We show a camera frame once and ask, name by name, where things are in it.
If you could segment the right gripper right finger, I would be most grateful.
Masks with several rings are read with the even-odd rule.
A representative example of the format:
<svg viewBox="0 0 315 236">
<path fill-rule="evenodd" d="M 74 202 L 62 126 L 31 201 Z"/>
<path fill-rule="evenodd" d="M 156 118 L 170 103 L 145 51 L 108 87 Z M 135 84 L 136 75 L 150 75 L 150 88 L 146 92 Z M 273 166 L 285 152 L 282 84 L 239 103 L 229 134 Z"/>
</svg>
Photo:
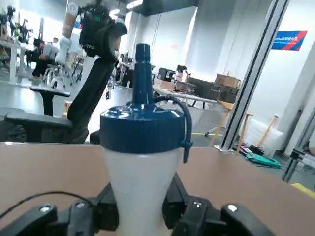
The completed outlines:
<svg viewBox="0 0 315 236">
<path fill-rule="evenodd" d="M 173 236 L 273 236 L 274 233 L 242 204 L 216 209 L 205 198 L 189 195 L 175 174 L 162 205 L 164 222 Z"/>
</svg>

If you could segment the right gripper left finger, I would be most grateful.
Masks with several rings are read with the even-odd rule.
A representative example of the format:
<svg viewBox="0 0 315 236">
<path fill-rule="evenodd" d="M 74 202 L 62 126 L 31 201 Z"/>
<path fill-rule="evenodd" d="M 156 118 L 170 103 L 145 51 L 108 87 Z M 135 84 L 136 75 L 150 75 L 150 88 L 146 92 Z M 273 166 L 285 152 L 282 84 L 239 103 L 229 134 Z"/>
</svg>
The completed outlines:
<svg viewBox="0 0 315 236">
<path fill-rule="evenodd" d="M 117 230 L 119 214 L 111 184 L 86 200 L 59 211 L 53 204 L 37 205 L 9 224 L 11 236 L 93 236 Z"/>
</svg>

